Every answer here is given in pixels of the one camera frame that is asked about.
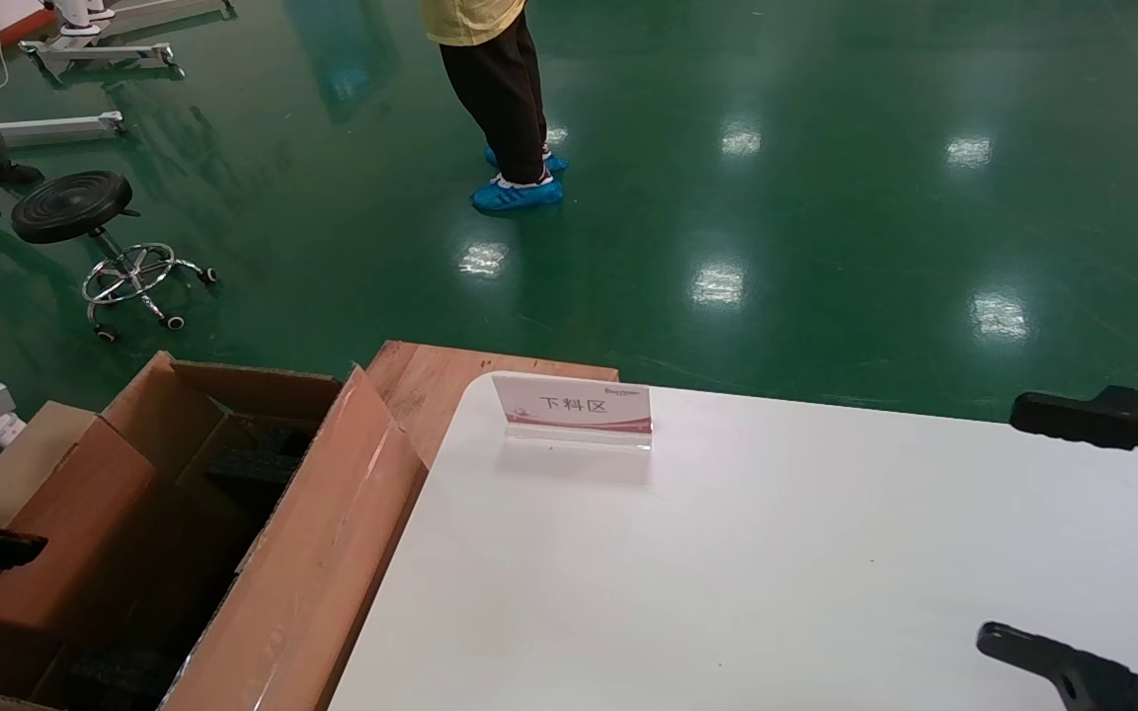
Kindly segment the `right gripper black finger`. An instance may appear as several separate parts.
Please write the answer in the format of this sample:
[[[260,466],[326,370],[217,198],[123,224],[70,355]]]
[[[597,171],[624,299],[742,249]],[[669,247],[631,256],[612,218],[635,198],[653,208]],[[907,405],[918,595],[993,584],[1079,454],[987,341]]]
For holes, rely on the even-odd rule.
[[[1020,392],[1012,405],[1011,425],[1026,435],[1097,448],[1138,449],[1138,390],[1106,387],[1090,400]]]
[[[1138,673],[1111,659],[999,622],[980,627],[976,648],[1052,683],[1066,710],[1138,710]]]

